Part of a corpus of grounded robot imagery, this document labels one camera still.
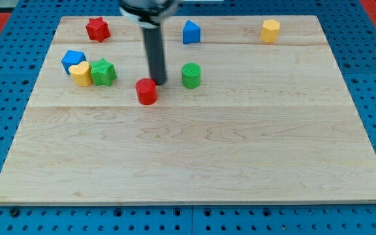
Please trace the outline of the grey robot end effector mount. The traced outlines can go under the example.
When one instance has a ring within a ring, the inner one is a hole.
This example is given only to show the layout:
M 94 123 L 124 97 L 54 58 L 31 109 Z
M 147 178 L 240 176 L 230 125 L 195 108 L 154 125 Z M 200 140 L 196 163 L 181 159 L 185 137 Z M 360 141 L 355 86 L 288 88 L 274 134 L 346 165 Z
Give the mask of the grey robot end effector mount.
M 143 28 L 159 27 L 163 21 L 175 14 L 178 0 L 120 0 L 122 16 Z

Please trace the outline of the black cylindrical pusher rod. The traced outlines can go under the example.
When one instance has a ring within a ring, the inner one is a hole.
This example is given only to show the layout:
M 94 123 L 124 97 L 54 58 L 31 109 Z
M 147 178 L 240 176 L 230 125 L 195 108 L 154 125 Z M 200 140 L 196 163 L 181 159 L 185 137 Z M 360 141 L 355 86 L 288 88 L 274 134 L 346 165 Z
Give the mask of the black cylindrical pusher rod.
M 167 81 L 165 51 L 161 27 L 143 28 L 142 35 L 149 67 L 149 75 L 157 86 Z

